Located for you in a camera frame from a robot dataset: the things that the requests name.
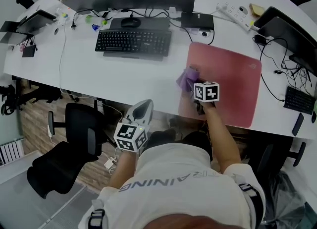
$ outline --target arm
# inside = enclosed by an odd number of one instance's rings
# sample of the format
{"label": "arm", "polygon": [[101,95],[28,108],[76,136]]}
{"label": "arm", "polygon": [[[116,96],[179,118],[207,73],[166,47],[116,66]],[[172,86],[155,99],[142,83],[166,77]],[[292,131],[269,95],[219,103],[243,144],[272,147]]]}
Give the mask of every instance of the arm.
{"label": "arm", "polygon": [[228,166],[241,163],[239,149],[212,103],[201,104],[207,117],[213,152],[223,173]]}
{"label": "arm", "polygon": [[128,179],[134,176],[135,163],[136,153],[123,151],[108,186],[117,189],[122,187]]}

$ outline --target computer mouse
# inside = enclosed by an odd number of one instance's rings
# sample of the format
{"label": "computer mouse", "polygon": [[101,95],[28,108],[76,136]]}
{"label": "computer mouse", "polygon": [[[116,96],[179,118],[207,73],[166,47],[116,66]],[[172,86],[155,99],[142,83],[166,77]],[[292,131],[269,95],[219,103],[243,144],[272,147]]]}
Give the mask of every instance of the computer mouse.
{"label": "computer mouse", "polygon": [[141,20],[136,17],[128,17],[121,21],[121,27],[137,28],[141,25]]}

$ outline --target purple cloth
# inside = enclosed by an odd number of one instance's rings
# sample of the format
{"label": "purple cloth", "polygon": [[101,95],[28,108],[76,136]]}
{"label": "purple cloth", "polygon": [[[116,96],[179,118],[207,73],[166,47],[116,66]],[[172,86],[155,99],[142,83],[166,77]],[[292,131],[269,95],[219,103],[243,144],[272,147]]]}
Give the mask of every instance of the purple cloth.
{"label": "purple cloth", "polygon": [[183,91],[190,92],[191,87],[189,83],[195,83],[198,79],[199,79],[199,72],[192,67],[188,67],[183,71],[180,77],[176,80],[176,83],[179,85],[179,87]]}

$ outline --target power strip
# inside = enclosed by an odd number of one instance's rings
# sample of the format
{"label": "power strip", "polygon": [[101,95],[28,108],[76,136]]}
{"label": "power strip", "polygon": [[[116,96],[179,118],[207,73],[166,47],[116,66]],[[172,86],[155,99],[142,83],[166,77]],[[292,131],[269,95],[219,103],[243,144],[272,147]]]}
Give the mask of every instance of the power strip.
{"label": "power strip", "polygon": [[235,23],[240,25],[244,30],[249,31],[253,25],[253,20],[245,14],[241,7],[235,7],[228,2],[225,4],[217,4],[216,9],[231,18]]}

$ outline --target mouse pad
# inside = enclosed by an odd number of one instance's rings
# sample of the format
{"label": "mouse pad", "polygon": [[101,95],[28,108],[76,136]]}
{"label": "mouse pad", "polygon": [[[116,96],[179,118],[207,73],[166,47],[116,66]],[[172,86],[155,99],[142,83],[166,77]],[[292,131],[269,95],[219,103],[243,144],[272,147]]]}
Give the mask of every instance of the mouse pad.
{"label": "mouse pad", "polygon": [[[187,67],[193,66],[200,78],[220,85],[215,103],[226,125],[248,128],[252,124],[260,85],[262,64],[259,60],[229,50],[193,42]],[[180,116],[205,120],[198,115],[190,94],[183,92],[178,108]]]}
{"label": "mouse pad", "polygon": [[[110,29],[123,29],[121,27],[121,21],[124,18],[114,18],[111,21]],[[137,29],[150,29],[150,30],[168,30],[169,28],[169,19],[168,18],[146,18],[146,17],[137,17],[141,21],[141,25]]]}

